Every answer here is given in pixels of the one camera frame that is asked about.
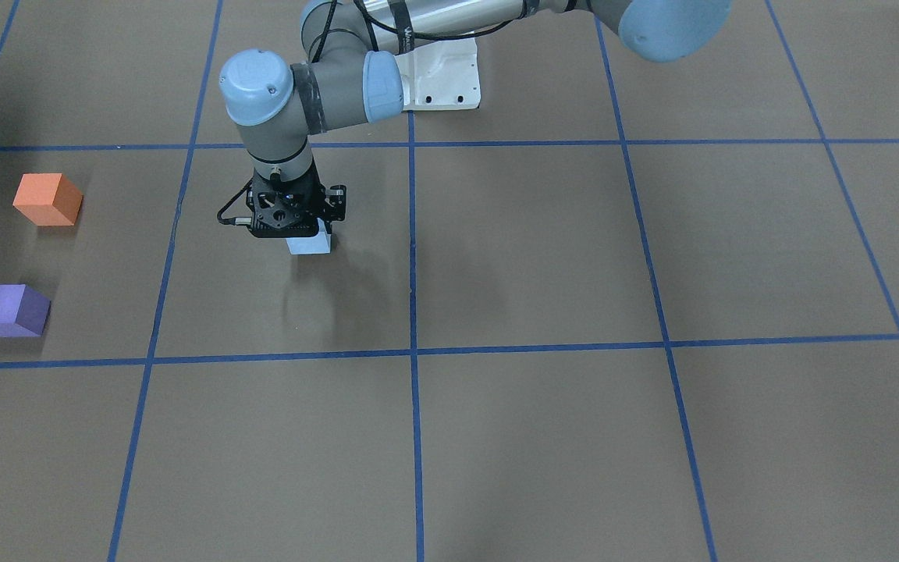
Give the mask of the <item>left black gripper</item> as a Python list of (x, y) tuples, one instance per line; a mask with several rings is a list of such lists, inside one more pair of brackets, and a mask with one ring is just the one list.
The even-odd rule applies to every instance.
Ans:
[(306, 173), (295, 180), (282, 180), (278, 174), (265, 178), (252, 175), (250, 185), (250, 234), (257, 238), (310, 238), (320, 231), (324, 192), (318, 172)]

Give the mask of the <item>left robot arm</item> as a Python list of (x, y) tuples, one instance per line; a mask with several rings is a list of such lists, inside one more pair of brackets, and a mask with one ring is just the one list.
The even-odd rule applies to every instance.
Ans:
[(253, 164), (236, 196), (246, 216), (227, 218), (257, 238), (329, 233), (346, 216), (346, 188), (322, 185), (311, 136), (399, 115), (397, 57), (439, 42), (489, 35), (549, 11), (595, 15), (650, 62), (672, 62), (706, 46), (728, 19), (729, 1), (310, 1), (300, 16), (307, 60), (268, 50), (225, 61), (219, 86), (228, 117)]

